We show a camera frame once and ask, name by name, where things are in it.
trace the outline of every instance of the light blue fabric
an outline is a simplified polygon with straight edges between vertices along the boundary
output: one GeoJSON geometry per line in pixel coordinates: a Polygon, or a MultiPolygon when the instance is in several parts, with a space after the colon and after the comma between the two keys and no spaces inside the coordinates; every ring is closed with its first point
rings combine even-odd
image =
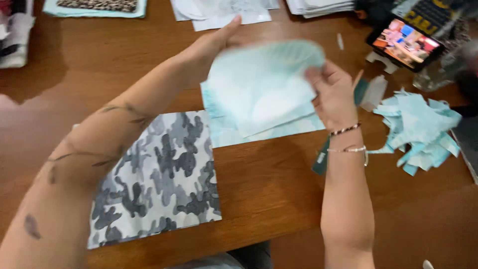
{"type": "Polygon", "coordinates": [[[212,147],[230,146],[253,141],[277,138],[286,135],[295,135],[308,133],[318,130],[324,130],[325,127],[315,114],[285,123],[259,134],[254,134],[243,138],[234,123],[234,120],[226,115],[214,99],[209,95],[210,91],[206,83],[201,84],[204,108],[210,117],[210,130],[212,147]]]}
{"type": "Polygon", "coordinates": [[[64,8],[56,5],[57,0],[45,0],[43,12],[55,17],[122,17],[122,18],[144,18],[146,14],[146,1],[138,0],[135,12],[104,11],[89,9],[64,8]]]}
{"type": "Polygon", "coordinates": [[[211,118],[226,116],[241,138],[314,115],[311,101],[316,92],[304,71],[324,61],[322,49],[303,40],[226,52],[214,61],[203,83],[207,110],[211,118]]]}
{"type": "Polygon", "coordinates": [[[405,152],[405,145],[412,148],[397,162],[403,170],[414,176],[418,168],[428,171],[439,167],[451,154],[458,156],[459,147],[446,132],[456,127],[461,115],[443,101],[428,100],[420,94],[395,92],[394,97],[381,102],[374,113],[384,116],[383,122],[390,128],[383,148],[369,151],[393,153],[405,152]]]}

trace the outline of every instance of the camouflage fabric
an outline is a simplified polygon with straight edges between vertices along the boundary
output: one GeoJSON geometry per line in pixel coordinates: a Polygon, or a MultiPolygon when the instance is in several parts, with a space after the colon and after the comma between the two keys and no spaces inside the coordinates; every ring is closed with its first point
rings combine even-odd
{"type": "Polygon", "coordinates": [[[88,249],[220,219],[206,111],[163,114],[98,186],[88,249]]]}

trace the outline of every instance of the white stand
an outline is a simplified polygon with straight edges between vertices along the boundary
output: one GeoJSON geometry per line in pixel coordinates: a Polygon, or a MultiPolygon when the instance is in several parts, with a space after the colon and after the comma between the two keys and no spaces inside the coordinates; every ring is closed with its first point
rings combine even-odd
{"type": "Polygon", "coordinates": [[[384,63],[387,67],[384,69],[385,72],[393,74],[399,67],[393,64],[390,59],[378,55],[376,52],[372,51],[365,58],[367,61],[373,63],[376,60],[384,63]]]}

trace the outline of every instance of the table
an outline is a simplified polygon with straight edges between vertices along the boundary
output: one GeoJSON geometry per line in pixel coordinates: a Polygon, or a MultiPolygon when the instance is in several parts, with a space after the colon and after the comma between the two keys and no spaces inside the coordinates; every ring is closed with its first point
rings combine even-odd
{"type": "MultiPolygon", "coordinates": [[[[28,65],[0,70],[1,235],[36,172],[73,124],[206,33],[194,32],[190,22],[176,22],[167,0],[149,1],[145,19],[52,18],[41,13],[42,3],[35,3],[28,65]]],[[[365,61],[371,28],[352,13],[303,20],[281,5],[271,11],[272,22],[242,26],[232,43],[310,39],[352,76],[361,69],[368,79],[384,74],[381,63],[365,61]]],[[[387,97],[401,86],[417,91],[404,68],[385,78],[387,97]]],[[[424,96],[466,103],[455,87],[424,96]]],[[[165,112],[200,109],[198,86],[184,90],[165,112]]],[[[359,117],[367,147],[382,147],[388,133],[382,118],[364,110],[359,117]]],[[[100,247],[89,252],[89,267],[162,268],[318,227],[324,178],[310,166],[325,139],[326,132],[319,131],[214,149],[222,221],[100,247]]],[[[375,211],[473,185],[461,157],[415,177],[395,167],[399,157],[370,156],[366,174],[375,211]]]]}

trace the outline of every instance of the person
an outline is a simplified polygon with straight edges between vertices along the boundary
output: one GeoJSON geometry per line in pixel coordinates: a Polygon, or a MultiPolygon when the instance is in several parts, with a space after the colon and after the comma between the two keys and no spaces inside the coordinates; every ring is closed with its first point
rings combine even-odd
{"type": "MultiPolygon", "coordinates": [[[[98,183],[181,89],[206,80],[214,58],[240,24],[238,16],[224,28],[201,36],[87,117],[60,142],[11,222],[0,246],[0,268],[86,267],[91,197],[98,183]]],[[[330,132],[357,123],[347,73],[327,61],[322,69],[309,68],[305,75],[318,91],[313,104],[330,132]]],[[[362,146],[360,128],[330,140],[331,149],[362,146]]],[[[326,268],[374,267],[374,216],[363,152],[330,152],[321,229],[326,268]]],[[[244,268],[231,255],[220,258],[196,268],[244,268]]]]}

